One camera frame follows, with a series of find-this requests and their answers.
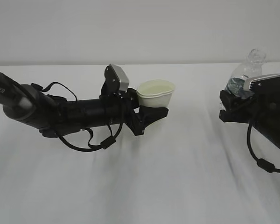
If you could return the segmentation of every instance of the white tablecloth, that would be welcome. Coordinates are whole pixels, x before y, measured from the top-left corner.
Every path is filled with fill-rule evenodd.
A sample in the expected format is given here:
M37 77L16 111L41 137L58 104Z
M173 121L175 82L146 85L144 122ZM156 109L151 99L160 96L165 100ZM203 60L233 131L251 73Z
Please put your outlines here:
M107 150L81 153L10 120L0 106L0 224L280 224L280 174L258 168L247 125L218 118L219 92L237 64L124 65L130 87L176 85L168 117L134 137L124 126ZM97 98L104 65L0 66L19 83L58 81ZM263 73L279 73L268 63ZM62 87L53 95L73 99ZM108 136L94 129L93 143ZM88 134L67 139L86 146ZM257 131L252 145L280 168L280 150Z

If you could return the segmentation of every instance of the wire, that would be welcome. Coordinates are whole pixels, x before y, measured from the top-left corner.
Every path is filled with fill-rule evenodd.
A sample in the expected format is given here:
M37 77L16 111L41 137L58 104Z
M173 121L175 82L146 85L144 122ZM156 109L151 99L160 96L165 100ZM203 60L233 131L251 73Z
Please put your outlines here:
M37 108L37 109L39 109L40 110L40 112L45 116L45 118L47 119L47 122L48 122L48 124L50 125L50 128L55 132L55 134L56 134L56 136L60 139L60 141L63 143L63 144L65 144L67 147L69 147L69 148L71 148L71 149L74 149L74 150L76 150L76 151L79 151L79 152L94 152L94 151L97 151L97 150L100 150L100 149L102 149L104 146L102 146L102 145L98 145L98 146L92 146L92 145L90 145L89 144L89 146L91 146L90 148L81 148L81 147L77 147L77 146L74 146L74 145L72 145L72 144L70 144L57 130L56 130L56 128L55 128L55 125L54 125L54 123L53 123L53 121L52 120L50 120L49 119L49 116L47 116L47 113L46 113L46 111L43 109L43 107L39 104L39 102L31 95L31 93L29 92L29 91L27 91L23 86L21 86L19 83L17 83L16 81L14 81L13 79L11 79L10 77L8 77L8 76L5 76L15 87L17 87L20 91L22 91L26 96L27 96L27 98L35 105L35 107ZM119 125L119 128L118 128L118 130L117 130L117 132L116 132L116 134L113 136L113 138L115 139L118 135L119 135L119 133L120 133L120 131L121 131L121 129L122 129L122 126L123 126L123 120L124 120L124 111L123 111L123 105L122 105L122 102L121 102L121 100L119 99L119 101L120 101L120 110L121 110L121 120L120 120L120 125ZM89 132L89 134L90 134L90 140L93 138L93 131L90 129L90 128L87 128L86 129L88 132Z
M67 89L69 92L71 92L71 94L74 95L76 102L78 101L77 96L69 88L67 88L65 85L63 85L62 83L59 83L59 82L52 82L46 88L40 90L40 92L48 92L52 88L52 86L55 85L55 84L63 86L65 89Z
M269 161L267 161L263 158L259 159L255 155L255 153L252 149L252 146L251 146L251 131L252 131L252 127L253 127L254 123L257 120L258 114L259 114L259 112L255 113L253 118L249 121L249 126L248 126L248 130L247 130L247 146L248 146L249 152L250 152L252 158L257 162L257 165L260 168L264 169L265 171L267 171L269 173L272 173L272 172L280 173L280 169L277 169L274 164L270 163Z

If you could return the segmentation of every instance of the white backdrop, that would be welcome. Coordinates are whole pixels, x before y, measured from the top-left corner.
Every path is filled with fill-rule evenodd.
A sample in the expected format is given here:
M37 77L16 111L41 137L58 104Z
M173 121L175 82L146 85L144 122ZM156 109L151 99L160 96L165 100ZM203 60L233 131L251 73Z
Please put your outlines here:
M130 87L176 85L169 114L134 137L124 126L107 150L81 153L4 116L0 106L0 224L280 224L280 174L258 168L246 124L218 118L219 91L237 64L125 65ZM20 83L59 81L96 98L105 66L0 66ZM280 63L264 73L280 72ZM59 86L52 94L73 99ZM93 143L107 137L94 129ZM85 146L89 135L67 136ZM259 157L280 168L280 150L258 132Z
M0 0L0 64L280 61L280 0Z

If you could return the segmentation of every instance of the paper cup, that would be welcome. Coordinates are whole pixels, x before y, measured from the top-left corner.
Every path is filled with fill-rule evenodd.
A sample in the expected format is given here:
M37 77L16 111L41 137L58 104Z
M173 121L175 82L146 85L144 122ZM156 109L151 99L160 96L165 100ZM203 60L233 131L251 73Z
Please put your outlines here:
M163 79L144 82L137 89L139 105L168 107L174 89L173 83Z

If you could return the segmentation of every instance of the clear plastic bottle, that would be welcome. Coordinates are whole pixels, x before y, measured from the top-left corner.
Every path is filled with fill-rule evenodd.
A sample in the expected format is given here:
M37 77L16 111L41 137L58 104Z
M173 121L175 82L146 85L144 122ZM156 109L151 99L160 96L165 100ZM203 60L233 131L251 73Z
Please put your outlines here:
M252 96L252 92L243 90L245 80L262 75L261 66L264 64L265 58L265 52L253 49L246 60L233 71L225 90L242 99Z

